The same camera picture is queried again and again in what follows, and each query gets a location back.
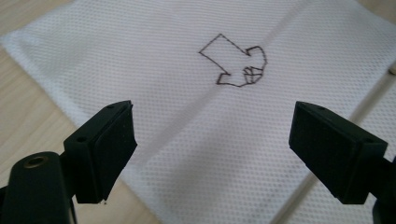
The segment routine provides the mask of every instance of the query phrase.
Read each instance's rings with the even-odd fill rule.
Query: wooden table
[[[0,0],[0,35],[21,28],[67,0]],[[360,0],[396,23],[395,0]],[[46,93],[0,47],[0,187],[12,165],[40,151],[63,152],[63,140],[76,127]],[[79,223],[159,223],[145,205],[118,181],[107,204],[77,204]]]

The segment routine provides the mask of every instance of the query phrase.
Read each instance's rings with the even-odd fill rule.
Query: table
[[[396,0],[359,0],[396,23]],[[21,28],[67,0],[0,0],[0,35]],[[0,47],[0,187],[12,165],[39,151],[64,151],[76,127],[46,93]],[[79,223],[159,223],[135,194],[118,180],[107,204],[76,204]]]

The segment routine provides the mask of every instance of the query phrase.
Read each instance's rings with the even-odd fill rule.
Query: hand-drawn outline
[[[212,59],[209,55],[204,54],[204,51],[206,49],[208,49],[215,41],[217,41],[218,39],[223,38],[225,39],[227,42],[229,42],[230,44],[232,44],[235,48],[237,48],[239,51],[241,51],[243,54],[247,55],[248,57],[251,57],[252,55],[250,54],[251,51],[253,50],[258,50],[259,53],[262,55],[262,67],[255,67],[255,66],[245,66],[242,71],[241,74],[231,74],[229,71],[226,70],[226,68],[219,64],[218,62],[216,62],[214,59]],[[219,78],[216,82],[216,84],[218,85],[231,85],[231,86],[235,86],[235,87],[243,87],[246,85],[251,85],[251,84],[255,84],[257,83],[262,77],[263,77],[263,73],[264,73],[264,67],[265,65],[267,65],[267,58],[265,56],[265,52],[264,50],[260,47],[260,46],[254,46],[245,50],[242,50],[241,48],[239,48],[233,41],[231,41],[230,39],[228,39],[227,37],[225,37],[225,35],[223,34],[218,34],[214,39],[212,39],[211,41],[209,41],[209,43],[207,43],[200,51],[199,53],[206,57],[208,60],[210,60],[212,63],[214,63],[215,65],[217,65],[223,72],[219,74]],[[231,76],[244,76],[245,78],[245,83],[235,83],[232,81],[224,81],[225,76],[227,77],[231,77]]]

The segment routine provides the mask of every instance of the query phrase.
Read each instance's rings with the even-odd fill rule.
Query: black plastic jaw
[[[129,101],[106,106],[64,140],[78,203],[106,200],[136,146]]]
[[[344,204],[376,198],[375,224],[396,223],[396,158],[383,158],[387,143],[320,106],[297,102],[290,148]]]

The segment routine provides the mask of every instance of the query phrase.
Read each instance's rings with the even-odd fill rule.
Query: white mesh fabric
[[[258,82],[216,84],[199,51],[219,34],[265,51]],[[122,178],[163,222],[267,223],[307,174],[288,145],[295,101],[350,115],[394,60],[396,27],[354,1],[76,1],[2,44],[77,125],[132,100]]]
[[[396,86],[381,99],[361,127],[388,142],[385,158],[396,156]],[[373,223],[375,197],[364,205],[342,205],[318,182],[291,216],[289,223]]]

